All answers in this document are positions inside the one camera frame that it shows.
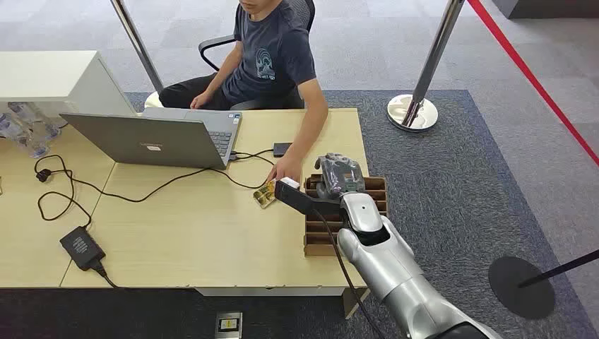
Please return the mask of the person's right hand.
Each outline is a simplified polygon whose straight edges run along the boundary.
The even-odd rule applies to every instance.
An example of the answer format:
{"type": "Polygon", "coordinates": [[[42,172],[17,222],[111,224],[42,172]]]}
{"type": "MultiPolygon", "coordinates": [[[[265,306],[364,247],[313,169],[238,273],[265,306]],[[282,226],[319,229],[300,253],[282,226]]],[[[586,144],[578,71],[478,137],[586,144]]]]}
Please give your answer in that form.
{"type": "Polygon", "coordinates": [[[213,97],[213,93],[210,91],[204,91],[197,95],[190,104],[191,109],[200,109],[202,106],[207,105],[213,97]]]}

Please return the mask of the person's left hand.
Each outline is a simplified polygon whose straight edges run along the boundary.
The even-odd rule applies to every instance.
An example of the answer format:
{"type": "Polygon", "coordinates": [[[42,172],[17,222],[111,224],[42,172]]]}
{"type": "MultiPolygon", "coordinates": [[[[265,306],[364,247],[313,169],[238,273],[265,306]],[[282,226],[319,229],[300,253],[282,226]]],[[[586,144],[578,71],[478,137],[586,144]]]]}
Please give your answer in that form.
{"type": "Polygon", "coordinates": [[[296,182],[302,179],[302,158],[284,156],[272,166],[266,181],[288,177],[296,182]]]}

